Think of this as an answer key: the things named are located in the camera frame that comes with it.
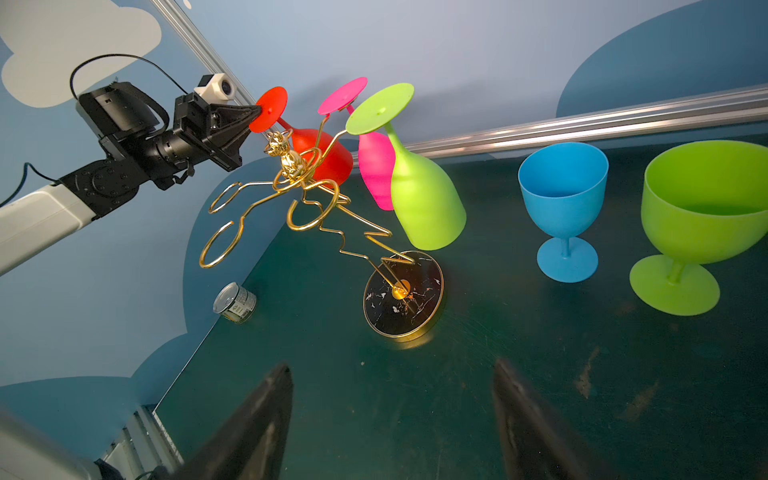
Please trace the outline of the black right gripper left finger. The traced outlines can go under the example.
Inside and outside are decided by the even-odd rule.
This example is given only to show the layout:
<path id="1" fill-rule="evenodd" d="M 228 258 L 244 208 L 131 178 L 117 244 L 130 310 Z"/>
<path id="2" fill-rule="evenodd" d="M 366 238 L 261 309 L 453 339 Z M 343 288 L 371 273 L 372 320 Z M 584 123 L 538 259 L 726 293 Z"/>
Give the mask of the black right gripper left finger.
<path id="1" fill-rule="evenodd" d="M 292 373 L 278 364 L 172 479 L 277 479 L 287 445 Z"/>

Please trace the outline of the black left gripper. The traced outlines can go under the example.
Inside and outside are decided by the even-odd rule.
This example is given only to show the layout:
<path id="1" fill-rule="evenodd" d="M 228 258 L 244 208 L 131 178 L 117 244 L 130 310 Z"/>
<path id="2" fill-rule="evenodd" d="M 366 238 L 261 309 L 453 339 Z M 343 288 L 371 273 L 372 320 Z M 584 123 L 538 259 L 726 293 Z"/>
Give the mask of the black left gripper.
<path id="1" fill-rule="evenodd" d="M 196 93 L 176 98 L 174 133 L 226 171 L 242 165 L 239 150 L 251 134 L 259 105 L 208 104 Z"/>

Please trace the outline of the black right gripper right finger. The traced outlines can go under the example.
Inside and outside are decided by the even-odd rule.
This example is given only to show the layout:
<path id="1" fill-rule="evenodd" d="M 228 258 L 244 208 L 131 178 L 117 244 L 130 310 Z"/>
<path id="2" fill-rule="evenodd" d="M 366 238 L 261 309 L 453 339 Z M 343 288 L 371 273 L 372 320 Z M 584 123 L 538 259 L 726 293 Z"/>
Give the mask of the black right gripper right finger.
<path id="1" fill-rule="evenodd" d="M 494 365 L 492 398 L 509 479 L 618 477 L 507 359 Z"/>

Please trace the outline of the green wine glass back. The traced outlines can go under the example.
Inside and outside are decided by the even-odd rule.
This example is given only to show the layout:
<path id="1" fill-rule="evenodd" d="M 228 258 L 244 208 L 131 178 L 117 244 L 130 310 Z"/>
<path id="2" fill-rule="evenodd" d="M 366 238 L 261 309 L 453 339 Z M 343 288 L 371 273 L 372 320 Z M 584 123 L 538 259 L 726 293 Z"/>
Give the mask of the green wine glass back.
<path id="1" fill-rule="evenodd" d="M 386 87 L 365 100 L 346 122 L 349 134 L 381 133 L 395 152 L 391 181 L 394 212 L 410 243 L 421 250 L 442 249 L 462 233 L 467 214 L 448 174 L 434 161 L 409 151 L 392 121 L 413 99 L 409 83 Z"/>

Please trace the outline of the green wine glass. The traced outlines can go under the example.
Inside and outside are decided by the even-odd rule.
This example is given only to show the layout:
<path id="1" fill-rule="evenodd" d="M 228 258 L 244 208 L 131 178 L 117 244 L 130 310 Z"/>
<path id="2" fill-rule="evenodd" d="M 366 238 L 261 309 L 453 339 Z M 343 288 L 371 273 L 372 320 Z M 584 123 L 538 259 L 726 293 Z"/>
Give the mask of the green wine glass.
<path id="1" fill-rule="evenodd" d="M 409 151 L 392 121 L 413 99 L 409 83 L 386 87 L 365 100 L 346 122 L 349 134 L 381 133 L 395 152 L 391 181 L 394 212 L 410 243 L 421 250 L 442 249 L 462 233 L 467 214 L 448 174 L 434 161 Z"/>
<path id="2" fill-rule="evenodd" d="M 710 140 L 657 155 L 644 172 L 641 223 L 657 252 L 631 268 L 634 293 L 667 314 L 710 311 L 720 287 L 707 265 L 767 233 L 766 147 Z"/>

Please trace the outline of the blue wine glass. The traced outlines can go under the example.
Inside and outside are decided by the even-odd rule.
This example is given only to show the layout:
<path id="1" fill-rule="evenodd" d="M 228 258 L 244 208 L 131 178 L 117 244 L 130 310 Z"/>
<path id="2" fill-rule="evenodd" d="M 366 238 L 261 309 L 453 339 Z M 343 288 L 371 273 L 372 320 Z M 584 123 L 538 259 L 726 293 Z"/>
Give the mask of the blue wine glass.
<path id="1" fill-rule="evenodd" d="M 578 142 L 544 147 L 520 165 L 518 183 L 526 210 L 549 236 L 536 260 L 550 279 L 579 283 L 597 270 L 598 254 L 580 235 L 602 209 L 608 172 L 606 154 Z"/>

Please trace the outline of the green wine glass front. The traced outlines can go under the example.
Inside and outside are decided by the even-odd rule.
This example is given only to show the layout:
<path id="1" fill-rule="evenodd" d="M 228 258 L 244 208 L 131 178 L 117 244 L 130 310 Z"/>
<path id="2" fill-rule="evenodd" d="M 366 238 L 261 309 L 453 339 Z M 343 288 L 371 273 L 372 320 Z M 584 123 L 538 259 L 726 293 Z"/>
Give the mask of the green wine glass front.
<path id="1" fill-rule="evenodd" d="M 720 287 L 707 265 L 767 233 L 766 147 L 710 140 L 657 155 L 644 172 L 641 223 L 657 252 L 631 268 L 634 293 L 667 314 L 710 311 Z"/>

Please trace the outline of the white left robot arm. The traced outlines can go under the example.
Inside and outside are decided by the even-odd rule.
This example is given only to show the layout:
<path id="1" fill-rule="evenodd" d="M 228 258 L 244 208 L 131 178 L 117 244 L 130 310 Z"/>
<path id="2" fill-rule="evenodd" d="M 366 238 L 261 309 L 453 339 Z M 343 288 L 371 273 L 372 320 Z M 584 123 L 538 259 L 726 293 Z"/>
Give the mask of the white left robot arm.
<path id="1" fill-rule="evenodd" d="M 77 110 L 105 157 L 2 206 L 3 273 L 125 205 L 147 182 L 167 190 L 207 160 L 239 168 L 240 146 L 262 113 L 258 105 L 210 104 L 188 93 L 169 114 L 129 82 L 80 95 Z"/>

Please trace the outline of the pink wine glass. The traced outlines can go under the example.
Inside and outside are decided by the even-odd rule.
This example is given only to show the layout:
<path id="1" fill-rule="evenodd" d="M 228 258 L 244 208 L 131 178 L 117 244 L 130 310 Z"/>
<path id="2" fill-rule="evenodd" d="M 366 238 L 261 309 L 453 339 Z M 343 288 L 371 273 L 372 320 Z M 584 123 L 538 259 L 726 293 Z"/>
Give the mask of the pink wine glass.
<path id="1" fill-rule="evenodd" d="M 354 113 L 353 103 L 367 84 L 366 77 L 359 77 L 344 84 L 322 102 L 318 113 L 325 117 L 343 110 L 349 114 Z M 374 132 L 360 137 L 358 145 L 360 174 L 377 206 L 384 211 L 394 210 L 391 196 L 394 166 L 395 152 L 387 136 Z"/>

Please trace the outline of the small tin can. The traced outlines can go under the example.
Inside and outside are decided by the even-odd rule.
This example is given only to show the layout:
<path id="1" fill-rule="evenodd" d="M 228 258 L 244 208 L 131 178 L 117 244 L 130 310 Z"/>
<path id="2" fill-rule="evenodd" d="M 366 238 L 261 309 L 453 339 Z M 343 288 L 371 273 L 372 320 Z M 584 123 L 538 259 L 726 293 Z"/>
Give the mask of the small tin can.
<path id="1" fill-rule="evenodd" d="M 257 296 L 236 282 L 226 285 L 213 302 L 213 312 L 233 323 L 250 318 L 257 305 Z"/>

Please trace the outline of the aluminium frame left post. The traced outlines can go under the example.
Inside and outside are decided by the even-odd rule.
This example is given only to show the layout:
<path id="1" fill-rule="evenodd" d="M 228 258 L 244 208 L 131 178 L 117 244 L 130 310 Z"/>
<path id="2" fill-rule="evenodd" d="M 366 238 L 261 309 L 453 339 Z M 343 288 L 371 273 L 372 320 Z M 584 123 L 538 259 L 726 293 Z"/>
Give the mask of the aluminium frame left post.
<path id="1" fill-rule="evenodd" d="M 234 101 L 238 105 L 252 105 L 256 103 L 256 99 L 243 86 L 224 59 L 176 1 L 151 0 L 151 3 L 210 73 L 225 73 L 230 77 L 237 88 Z"/>

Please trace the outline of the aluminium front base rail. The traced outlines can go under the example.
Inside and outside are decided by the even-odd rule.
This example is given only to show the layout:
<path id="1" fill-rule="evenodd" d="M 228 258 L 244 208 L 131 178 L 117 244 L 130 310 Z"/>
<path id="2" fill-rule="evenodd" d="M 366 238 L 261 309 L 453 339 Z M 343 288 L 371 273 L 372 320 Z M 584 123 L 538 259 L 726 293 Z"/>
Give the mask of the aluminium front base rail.
<path id="1" fill-rule="evenodd" d="M 158 417 L 139 408 L 106 453 L 78 457 L 9 412 L 1 412 L 3 479 L 168 479 L 184 463 Z"/>

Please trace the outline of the aluminium frame back rail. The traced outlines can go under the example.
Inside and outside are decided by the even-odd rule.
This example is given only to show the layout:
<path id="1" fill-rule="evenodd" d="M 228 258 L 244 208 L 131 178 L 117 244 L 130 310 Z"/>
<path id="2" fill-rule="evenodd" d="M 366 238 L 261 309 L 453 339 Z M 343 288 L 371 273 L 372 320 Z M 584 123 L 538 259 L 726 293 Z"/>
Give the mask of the aluminium frame back rail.
<path id="1" fill-rule="evenodd" d="M 507 126 L 407 144 L 405 148 L 430 159 L 443 159 L 537 149 L 559 142 L 622 139 L 766 120 L 767 86 L 759 85 Z"/>

